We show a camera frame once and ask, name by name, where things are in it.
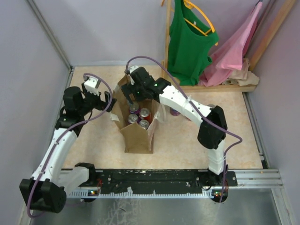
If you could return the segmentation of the tan canvas tote bag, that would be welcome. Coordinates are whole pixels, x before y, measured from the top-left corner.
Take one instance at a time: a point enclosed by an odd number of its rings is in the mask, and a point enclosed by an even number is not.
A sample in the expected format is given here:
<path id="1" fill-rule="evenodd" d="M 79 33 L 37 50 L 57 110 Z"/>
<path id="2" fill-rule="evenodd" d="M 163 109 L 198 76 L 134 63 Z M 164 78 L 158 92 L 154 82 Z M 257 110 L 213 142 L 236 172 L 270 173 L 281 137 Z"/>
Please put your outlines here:
<path id="1" fill-rule="evenodd" d="M 142 128 L 138 123 L 129 124 L 129 103 L 121 91 L 121 86 L 130 83 L 128 75 L 123 76 L 117 83 L 113 98 L 116 99 L 111 110 L 111 120 L 113 120 L 122 134 L 125 142 L 126 153 L 152 154 L 155 132 L 160 122 L 166 121 L 164 107 L 154 100 L 144 100 L 139 102 L 141 108 L 150 109 L 151 123 L 148 129 Z"/>

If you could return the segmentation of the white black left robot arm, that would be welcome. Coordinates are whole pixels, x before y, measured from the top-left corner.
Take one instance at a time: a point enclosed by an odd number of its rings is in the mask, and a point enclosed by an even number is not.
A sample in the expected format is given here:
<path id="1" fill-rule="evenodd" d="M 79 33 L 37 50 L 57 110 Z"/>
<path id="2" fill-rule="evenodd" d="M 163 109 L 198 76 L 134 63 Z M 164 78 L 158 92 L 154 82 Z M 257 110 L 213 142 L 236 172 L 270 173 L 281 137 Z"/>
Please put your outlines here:
<path id="1" fill-rule="evenodd" d="M 113 92 L 109 88 L 105 100 L 101 100 L 101 92 L 96 87 L 82 84 L 65 89 L 62 99 L 63 107 L 49 148 L 31 178 L 22 179 L 19 185 L 30 218 L 37 218 L 32 211 L 39 211 L 40 215 L 61 212 L 72 191 L 82 185 L 92 186 L 98 180 L 95 166 L 90 163 L 77 163 L 63 180 L 59 176 L 83 126 L 111 111 L 116 102 Z"/>

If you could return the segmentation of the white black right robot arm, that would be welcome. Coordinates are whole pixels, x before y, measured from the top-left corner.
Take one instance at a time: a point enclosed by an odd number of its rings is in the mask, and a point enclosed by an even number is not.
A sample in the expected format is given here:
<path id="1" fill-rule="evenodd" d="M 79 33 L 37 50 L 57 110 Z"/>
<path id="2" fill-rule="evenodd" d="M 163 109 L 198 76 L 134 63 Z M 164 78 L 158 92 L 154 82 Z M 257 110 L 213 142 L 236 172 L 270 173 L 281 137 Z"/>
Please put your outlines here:
<path id="1" fill-rule="evenodd" d="M 198 142 L 208 149 L 208 170 L 210 182 L 216 186 L 226 180 L 224 172 L 224 145 L 227 124 L 221 107 L 209 107 L 184 96 L 166 79 L 155 80 L 145 68 L 132 66 L 126 70 L 130 81 L 121 86 L 127 101 L 155 100 L 178 111 L 199 126 Z"/>

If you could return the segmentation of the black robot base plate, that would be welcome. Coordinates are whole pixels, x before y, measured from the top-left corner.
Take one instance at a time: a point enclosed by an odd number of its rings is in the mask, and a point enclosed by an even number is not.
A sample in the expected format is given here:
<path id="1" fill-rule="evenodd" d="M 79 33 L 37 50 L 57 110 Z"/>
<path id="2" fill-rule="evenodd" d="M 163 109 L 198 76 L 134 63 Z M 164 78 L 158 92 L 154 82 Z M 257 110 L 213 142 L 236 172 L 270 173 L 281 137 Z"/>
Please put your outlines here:
<path id="1" fill-rule="evenodd" d="M 236 187 L 235 172 L 216 175 L 208 169 L 103 169 L 96 170 L 81 188 L 101 194 L 201 194 L 213 187 Z"/>

